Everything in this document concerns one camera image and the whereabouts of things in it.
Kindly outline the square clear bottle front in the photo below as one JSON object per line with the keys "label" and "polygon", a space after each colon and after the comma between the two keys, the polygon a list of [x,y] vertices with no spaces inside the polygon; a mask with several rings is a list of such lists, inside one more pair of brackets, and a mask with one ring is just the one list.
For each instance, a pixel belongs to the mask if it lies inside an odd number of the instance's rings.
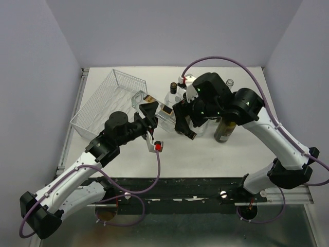
{"label": "square clear bottle front", "polygon": [[144,117],[142,110],[140,109],[141,104],[157,102],[158,107],[155,112],[155,116],[158,118],[158,126],[168,133],[175,132],[176,118],[172,108],[168,107],[155,97],[145,93],[144,91],[138,91],[131,98],[132,107]]}

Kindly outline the square clear bottle black cap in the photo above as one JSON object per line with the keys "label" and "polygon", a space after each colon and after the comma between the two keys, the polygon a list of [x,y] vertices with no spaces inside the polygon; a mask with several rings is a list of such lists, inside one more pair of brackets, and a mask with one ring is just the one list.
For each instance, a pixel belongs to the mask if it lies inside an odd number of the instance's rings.
{"label": "square clear bottle black cap", "polygon": [[170,84],[170,90],[166,94],[164,103],[166,106],[172,108],[173,105],[179,103],[182,100],[183,96],[178,90],[178,86],[176,82],[172,82]]}

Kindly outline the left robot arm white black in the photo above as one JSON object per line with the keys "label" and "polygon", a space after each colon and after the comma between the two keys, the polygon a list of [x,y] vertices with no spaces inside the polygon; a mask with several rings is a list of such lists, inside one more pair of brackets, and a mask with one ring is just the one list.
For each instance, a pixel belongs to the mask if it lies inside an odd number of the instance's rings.
{"label": "left robot arm white black", "polygon": [[[160,154],[163,143],[153,137],[158,124],[158,106],[156,101],[141,104],[139,109],[143,116],[135,113],[133,122],[129,122],[125,112],[113,112],[105,122],[104,130],[90,141],[75,163],[44,188],[35,193],[25,192],[20,197],[23,220],[19,236],[26,238],[37,235],[40,239],[46,239],[59,228],[69,213],[90,203],[109,203],[114,191],[106,185],[92,183],[80,198],[76,197],[74,191],[92,174],[102,172],[102,168],[119,155],[120,146],[138,137],[146,141],[149,152]],[[33,230],[27,236],[23,233],[25,224]]]}

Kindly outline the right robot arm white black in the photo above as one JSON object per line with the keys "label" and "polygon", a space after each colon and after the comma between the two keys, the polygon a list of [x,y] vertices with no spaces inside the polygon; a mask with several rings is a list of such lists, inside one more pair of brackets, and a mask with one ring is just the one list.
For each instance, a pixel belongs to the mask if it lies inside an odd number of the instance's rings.
{"label": "right robot arm white black", "polygon": [[186,96],[173,105],[175,130],[194,139],[189,127],[202,126],[208,119],[221,117],[242,126],[255,135],[276,157],[267,167],[243,177],[237,197],[249,201],[263,189],[278,186],[293,189],[306,184],[312,175],[312,158],[319,150],[299,143],[271,117],[264,100],[253,90],[232,92],[217,73],[205,73],[186,88]]}

